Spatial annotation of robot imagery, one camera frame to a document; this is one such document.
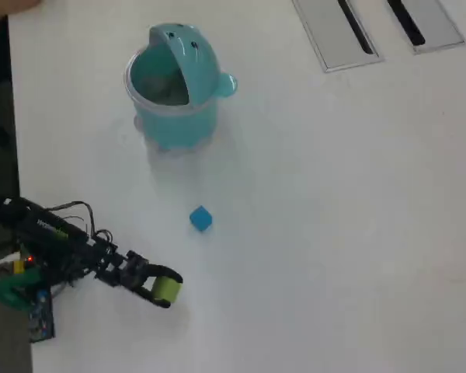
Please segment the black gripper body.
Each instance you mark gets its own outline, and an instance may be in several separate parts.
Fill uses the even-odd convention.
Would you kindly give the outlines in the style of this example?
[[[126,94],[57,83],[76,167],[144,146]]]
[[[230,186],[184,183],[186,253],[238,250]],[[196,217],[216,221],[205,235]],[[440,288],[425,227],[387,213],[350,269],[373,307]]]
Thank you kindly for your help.
[[[111,287],[133,290],[147,280],[147,263],[148,260],[131,250],[126,256],[113,253],[101,263],[100,280]]]

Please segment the green-tipped gripper finger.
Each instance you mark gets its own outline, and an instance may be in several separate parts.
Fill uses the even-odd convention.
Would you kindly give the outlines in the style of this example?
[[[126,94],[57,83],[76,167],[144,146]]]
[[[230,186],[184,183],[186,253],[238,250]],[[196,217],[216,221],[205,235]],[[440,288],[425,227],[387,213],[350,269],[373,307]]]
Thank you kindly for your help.
[[[172,286],[166,282],[154,282],[150,288],[135,287],[133,293],[162,309],[168,309],[172,304]]]

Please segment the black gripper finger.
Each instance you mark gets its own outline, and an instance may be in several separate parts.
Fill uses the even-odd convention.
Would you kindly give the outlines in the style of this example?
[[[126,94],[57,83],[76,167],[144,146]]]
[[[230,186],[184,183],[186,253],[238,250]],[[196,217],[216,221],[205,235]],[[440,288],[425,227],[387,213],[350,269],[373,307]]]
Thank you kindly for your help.
[[[167,277],[174,280],[178,284],[183,283],[183,277],[179,273],[174,271],[172,268],[163,265],[147,263],[146,272],[148,277]]]

